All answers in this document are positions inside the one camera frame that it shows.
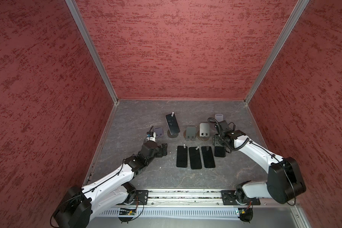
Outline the purple phone stand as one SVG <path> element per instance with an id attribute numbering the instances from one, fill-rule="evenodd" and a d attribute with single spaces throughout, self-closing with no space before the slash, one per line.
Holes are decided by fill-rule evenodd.
<path id="1" fill-rule="evenodd" d="M 215 114 L 215 120 L 217 122 L 222 122 L 224 120 L 224 116 L 222 114 Z"/>

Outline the dark phone with sticker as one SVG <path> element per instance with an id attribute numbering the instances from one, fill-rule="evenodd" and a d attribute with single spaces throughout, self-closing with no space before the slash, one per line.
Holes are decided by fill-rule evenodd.
<path id="1" fill-rule="evenodd" d="M 185 144 L 177 147 L 176 166 L 178 168 L 188 167 L 188 147 Z"/>

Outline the purple phone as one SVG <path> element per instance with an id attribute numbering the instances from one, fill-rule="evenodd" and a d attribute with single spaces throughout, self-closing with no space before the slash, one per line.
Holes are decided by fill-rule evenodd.
<path id="1" fill-rule="evenodd" d="M 168 125 L 170 135 L 178 135 L 180 133 L 180 128 L 176 119 L 176 114 L 172 112 L 165 116 Z"/>

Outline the white-edged black phone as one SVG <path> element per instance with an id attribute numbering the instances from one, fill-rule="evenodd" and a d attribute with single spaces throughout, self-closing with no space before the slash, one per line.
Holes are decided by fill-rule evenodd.
<path id="1" fill-rule="evenodd" d="M 203 156 L 203 163 L 205 168 L 215 168 L 215 160 L 212 148 L 210 146 L 202 146 L 201 152 Z"/>

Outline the silver-edged phone with sticker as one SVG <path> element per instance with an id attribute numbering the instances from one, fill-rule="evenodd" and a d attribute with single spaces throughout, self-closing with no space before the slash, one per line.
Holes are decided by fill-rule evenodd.
<path id="1" fill-rule="evenodd" d="M 192 170 L 202 169 L 202 162 L 199 147 L 189 148 L 190 166 Z"/>

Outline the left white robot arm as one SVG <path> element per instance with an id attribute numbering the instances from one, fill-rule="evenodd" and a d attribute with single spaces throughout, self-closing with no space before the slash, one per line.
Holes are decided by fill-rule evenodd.
<path id="1" fill-rule="evenodd" d="M 67 190 L 50 221 L 53 228 L 85 228 L 101 212 L 118 204 L 135 201 L 136 188 L 131 180 L 139 176 L 155 159 L 167 155 L 168 145 L 146 141 L 138 154 L 123 160 L 122 164 L 107 176 L 83 187 Z"/>

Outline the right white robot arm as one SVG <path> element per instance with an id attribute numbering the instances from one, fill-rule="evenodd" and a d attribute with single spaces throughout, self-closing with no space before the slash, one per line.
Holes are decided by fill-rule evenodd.
<path id="1" fill-rule="evenodd" d="M 296 202 L 296 198 L 305 193 L 307 188 L 298 162 L 291 157 L 282 157 L 253 141 L 244 132 L 232 128 L 226 121 L 218 121 L 210 117 L 217 131 L 217 145 L 229 153 L 239 151 L 267 173 L 266 181 L 245 181 L 235 190 L 235 200 L 239 205 L 247 205 L 254 198 L 274 199 L 280 204 Z"/>

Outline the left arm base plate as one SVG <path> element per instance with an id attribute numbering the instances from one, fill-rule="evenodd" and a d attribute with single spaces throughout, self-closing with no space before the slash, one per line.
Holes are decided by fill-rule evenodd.
<path id="1" fill-rule="evenodd" d="M 148 202 L 149 191 L 148 190 L 136 190 L 130 194 L 130 201 L 128 202 L 130 205 L 147 205 Z"/>

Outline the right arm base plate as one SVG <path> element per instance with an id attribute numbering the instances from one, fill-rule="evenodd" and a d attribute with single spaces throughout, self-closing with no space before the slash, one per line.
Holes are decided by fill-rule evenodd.
<path id="1" fill-rule="evenodd" d="M 251 203 L 253 206 L 261 205 L 259 198 L 252 198 L 250 200 L 248 199 L 247 203 L 238 203 L 236 200 L 235 190 L 222 190 L 220 193 L 224 206 L 248 206 L 249 203 Z"/>

